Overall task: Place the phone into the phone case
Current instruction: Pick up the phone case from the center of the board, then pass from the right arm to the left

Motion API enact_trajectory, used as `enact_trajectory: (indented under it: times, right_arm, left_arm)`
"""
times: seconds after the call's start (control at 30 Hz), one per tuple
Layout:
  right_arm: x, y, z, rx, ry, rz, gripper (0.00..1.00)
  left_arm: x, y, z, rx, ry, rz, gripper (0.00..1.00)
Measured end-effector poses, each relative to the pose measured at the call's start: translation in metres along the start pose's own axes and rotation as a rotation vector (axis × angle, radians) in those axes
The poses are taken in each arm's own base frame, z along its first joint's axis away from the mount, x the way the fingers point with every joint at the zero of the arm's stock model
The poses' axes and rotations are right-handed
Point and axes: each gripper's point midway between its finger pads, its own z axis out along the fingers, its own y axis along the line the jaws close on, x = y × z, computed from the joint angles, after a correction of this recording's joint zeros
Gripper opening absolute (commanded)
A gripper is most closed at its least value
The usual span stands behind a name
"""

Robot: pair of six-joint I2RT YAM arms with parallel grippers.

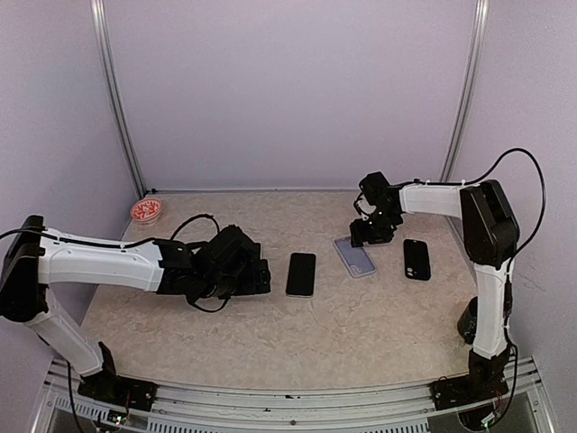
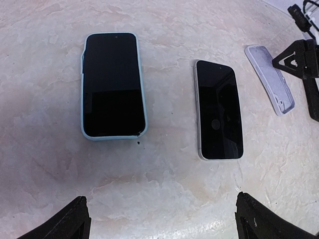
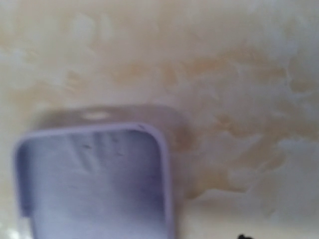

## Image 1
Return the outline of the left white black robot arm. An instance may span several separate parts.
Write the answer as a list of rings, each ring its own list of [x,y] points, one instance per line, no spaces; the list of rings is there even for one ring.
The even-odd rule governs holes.
[[[209,241],[175,237],[121,243],[61,233],[28,216],[8,231],[13,241],[1,269],[1,315],[23,323],[80,377],[78,393],[127,410],[151,411],[158,386],[117,373],[110,349],[93,343],[50,291],[54,283],[122,286],[188,305],[217,298],[270,293],[270,270],[261,245],[239,226],[218,228]]]

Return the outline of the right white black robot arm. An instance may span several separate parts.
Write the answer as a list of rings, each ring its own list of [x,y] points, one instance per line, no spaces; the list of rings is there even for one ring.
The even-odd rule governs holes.
[[[455,217],[463,226],[463,245],[473,264],[478,294],[476,328],[468,372],[429,385],[437,410],[447,410],[504,395],[504,369],[512,342],[508,318],[512,309],[510,271],[520,230],[505,193],[496,180],[438,183],[413,180],[390,184],[377,171],[359,183],[350,224],[351,244],[390,242],[405,214]]]

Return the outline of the lilac phone case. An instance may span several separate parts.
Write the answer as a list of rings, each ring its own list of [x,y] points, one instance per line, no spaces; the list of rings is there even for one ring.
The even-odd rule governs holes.
[[[370,256],[362,247],[353,247],[349,236],[335,239],[334,248],[352,278],[359,279],[376,272]]]

